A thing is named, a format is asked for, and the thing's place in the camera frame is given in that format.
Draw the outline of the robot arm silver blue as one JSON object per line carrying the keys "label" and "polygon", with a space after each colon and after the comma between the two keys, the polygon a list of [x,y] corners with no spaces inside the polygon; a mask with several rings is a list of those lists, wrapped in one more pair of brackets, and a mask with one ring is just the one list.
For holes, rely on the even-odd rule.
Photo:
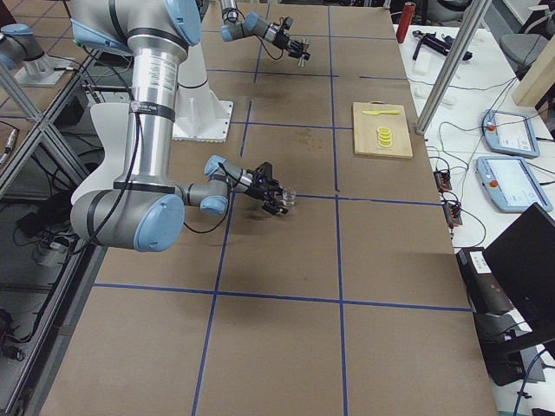
{"label": "robot arm silver blue", "polygon": [[168,249],[186,227],[186,208],[227,214],[230,196],[286,213],[272,167],[234,165],[213,155],[203,183],[168,177],[174,140],[222,141],[232,104],[209,88],[195,1],[77,1],[70,18],[84,48],[133,58],[128,103],[103,103],[91,116],[104,158],[75,190],[70,221],[83,243],[139,252]]}
{"label": "robot arm silver blue", "polygon": [[256,12],[245,15],[235,1],[219,1],[219,5],[223,22],[220,33],[225,42],[256,38],[272,60],[279,61],[286,53],[290,58],[297,59],[300,68],[310,59],[310,40],[294,39],[288,33],[293,24],[291,16],[281,17],[278,22],[271,23]]}

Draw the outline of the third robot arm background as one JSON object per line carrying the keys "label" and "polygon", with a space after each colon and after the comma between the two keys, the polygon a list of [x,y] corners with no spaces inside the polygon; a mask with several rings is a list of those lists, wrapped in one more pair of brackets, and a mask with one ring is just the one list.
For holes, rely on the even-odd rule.
{"label": "third robot arm background", "polygon": [[22,62],[33,62],[45,52],[30,27],[12,23],[1,28],[1,63],[9,70]]}

